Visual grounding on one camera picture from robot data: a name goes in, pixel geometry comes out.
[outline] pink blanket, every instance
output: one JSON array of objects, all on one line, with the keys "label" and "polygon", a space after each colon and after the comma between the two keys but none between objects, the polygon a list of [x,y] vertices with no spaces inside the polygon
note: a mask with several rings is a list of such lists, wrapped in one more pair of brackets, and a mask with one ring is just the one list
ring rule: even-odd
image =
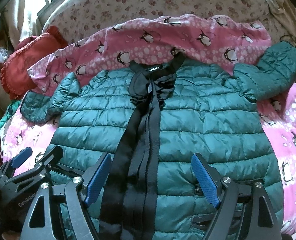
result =
[{"label": "pink blanket", "polygon": [[[232,73],[237,62],[255,64],[270,45],[270,36],[260,22],[236,23],[226,16],[201,19],[192,14],[163,16],[156,20],[138,18],[103,29],[60,49],[37,62],[28,73],[37,84],[37,91],[51,96],[60,80],[72,71],[83,86],[103,69],[127,67],[130,60],[145,64],[168,62],[181,51],[190,58],[219,64]],[[258,109],[263,129],[278,158],[283,180],[283,231],[293,233],[296,231],[296,84],[271,101],[259,102]],[[22,136],[24,132],[25,136],[27,127],[32,127],[32,124],[25,121],[20,123],[22,118],[19,112],[16,116],[19,124],[14,123],[14,131],[5,139],[12,148],[8,158],[15,156],[25,146],[35,147],[33,136],[29,136],[31,139],[27,143],[25,137],[20,139],[20,134]],[[39,135],[43,151],[54,129],[55,126],[48,125],[42,130],[45,136]],[[34,154],[39,151],[42,152],[36,146]],[[33,164],[31,161],[25,169]]]}]

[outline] green puffer jacket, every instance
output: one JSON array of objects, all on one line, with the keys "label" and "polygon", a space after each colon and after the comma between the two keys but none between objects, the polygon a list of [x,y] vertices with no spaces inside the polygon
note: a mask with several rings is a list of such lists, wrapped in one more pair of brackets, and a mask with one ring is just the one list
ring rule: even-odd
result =
[{"label": "green puffer jacket", "polygon": [[[129,68],[101,71],[89,85],[80,88],[75,74],[70,73],[52,97],[29,92],[21,113],[34,123],[45,123],[61,114],[51,144],[64,149],[60,163],[85,170],[102,152],[115,153],[135,108],[128,93],[133,74]],[[256,102],[293,84],[296,49],[286,42],[276,44],[267,49],[256,67],[236,64],[233,76],[218,65],[188,58],[176,74],[174,93],[161,111],[153,239],[202,239],[204,232],[192,227],[192,218],[214,209],[203,196],[195,194],[197,180],[190,163],[195,152],[235,181],[262,179],[281,228],[283,185]],[[67,180],[59,174],[52,178],[56,183]],[[89,208],[97,230],[102,193]]]}]

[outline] black strap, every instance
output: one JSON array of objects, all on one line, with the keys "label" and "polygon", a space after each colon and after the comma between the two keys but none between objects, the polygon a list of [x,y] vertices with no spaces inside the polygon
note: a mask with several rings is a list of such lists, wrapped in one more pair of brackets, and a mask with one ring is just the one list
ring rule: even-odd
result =
[{"label": "black strap", "polygon": [[166,64],[131,62],[130,85],[136,108],[121,137],[104,189],[100,210],[101,239],[151,240],[155,228],[160,108],[174,90],[184,55]]}]

